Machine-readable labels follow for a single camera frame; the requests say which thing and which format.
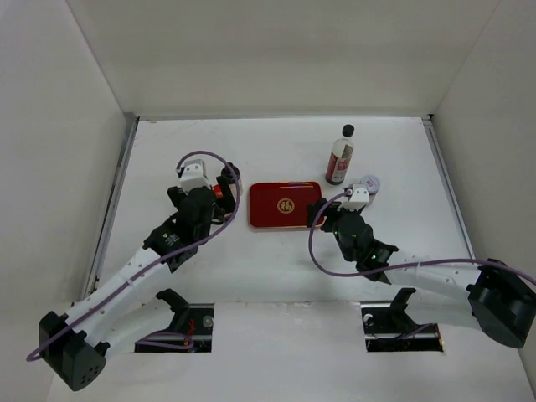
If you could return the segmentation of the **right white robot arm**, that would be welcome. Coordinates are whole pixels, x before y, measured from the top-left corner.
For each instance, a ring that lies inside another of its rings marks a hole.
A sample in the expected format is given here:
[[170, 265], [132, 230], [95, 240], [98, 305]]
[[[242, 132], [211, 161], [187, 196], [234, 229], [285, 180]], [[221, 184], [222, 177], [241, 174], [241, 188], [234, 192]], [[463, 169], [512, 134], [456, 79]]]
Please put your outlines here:
[[432, 260], [406, 255], [374, 237], [360, 211], [324, 198], [307, 205], [307, 228], [321, 220], [354, 277], [398, 286], [392, 300], [367, 302], [364, 333], [382, 351], [405, 350], [418, 334], [440, 323], [482, 331], [505, 347], [520, 349], [535, 320], [535, 281], [499, 260]]

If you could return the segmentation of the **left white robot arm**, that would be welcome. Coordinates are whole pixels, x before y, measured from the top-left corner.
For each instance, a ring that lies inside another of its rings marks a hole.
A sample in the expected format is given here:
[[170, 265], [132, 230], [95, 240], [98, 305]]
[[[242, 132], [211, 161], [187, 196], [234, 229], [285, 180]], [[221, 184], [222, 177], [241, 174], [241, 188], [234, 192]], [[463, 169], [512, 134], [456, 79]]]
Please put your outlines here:
[[229, 163], [212, 186], [204, 162], [178, 169], [167, 189], [174, 213], [142, 242], [134, 256], [103, 286], [59, 315], [39, 322], [39, 357], [72, 391], [94, 381], [121, 347], [155, 348], [155, 332], [180, 333], [189, 304], [172, 289], [177, 271], [236, 215], [240, 170]]

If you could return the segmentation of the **white-lid seasoning jar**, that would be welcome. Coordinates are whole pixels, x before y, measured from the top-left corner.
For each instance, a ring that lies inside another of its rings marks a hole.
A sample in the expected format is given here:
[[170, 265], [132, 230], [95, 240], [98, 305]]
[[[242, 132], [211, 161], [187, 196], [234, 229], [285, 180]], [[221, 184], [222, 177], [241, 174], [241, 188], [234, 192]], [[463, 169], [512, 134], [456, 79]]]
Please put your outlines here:
[[380, 180], [374, 175], [365, 175], [361, 177], [360, 182], [368, 191], [368, 202], [371, 204], [374, 201], [374, 198], [380, 190]]

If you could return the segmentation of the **red-lid chili oil jar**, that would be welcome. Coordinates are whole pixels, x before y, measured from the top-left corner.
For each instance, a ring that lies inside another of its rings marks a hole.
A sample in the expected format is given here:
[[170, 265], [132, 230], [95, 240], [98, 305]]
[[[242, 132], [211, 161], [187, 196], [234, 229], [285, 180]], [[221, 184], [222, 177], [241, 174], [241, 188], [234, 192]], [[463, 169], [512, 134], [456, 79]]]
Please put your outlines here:
[[212, 187], [212, 190], [213, 190], [214, 194], [216, 195], [217, 199], [223, 199], [224, 198], [223, 190], [222, 190], [222, 188], [221, 188], [221, 186], [219, 184], [214, 185]]

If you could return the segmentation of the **soy sauce bottle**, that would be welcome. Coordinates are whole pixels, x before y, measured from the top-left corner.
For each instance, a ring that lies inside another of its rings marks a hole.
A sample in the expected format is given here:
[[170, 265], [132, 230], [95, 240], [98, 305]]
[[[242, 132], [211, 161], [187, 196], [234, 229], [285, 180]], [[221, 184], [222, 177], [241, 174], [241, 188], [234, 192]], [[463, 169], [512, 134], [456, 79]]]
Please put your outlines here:
[[325, 173], [326, 181], [332, 185], [343, 183], [346, 177], [354, 151], [353, 134], [354, 126], [345, 125], [342, 129], [342, 137], [332, 145]]

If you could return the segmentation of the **black-cap glass shaker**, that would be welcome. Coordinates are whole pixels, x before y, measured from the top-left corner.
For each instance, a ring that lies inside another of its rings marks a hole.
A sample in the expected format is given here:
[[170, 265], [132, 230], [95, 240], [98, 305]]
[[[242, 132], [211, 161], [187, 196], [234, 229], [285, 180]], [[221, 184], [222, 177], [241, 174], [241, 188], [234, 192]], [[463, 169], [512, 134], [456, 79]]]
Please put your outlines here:
[[240, 170], [231, 163], [229, 167], [225, 167], [222, 170], [222, 176], [226, 179], [229, 185], [235, 184], [240, 181]]

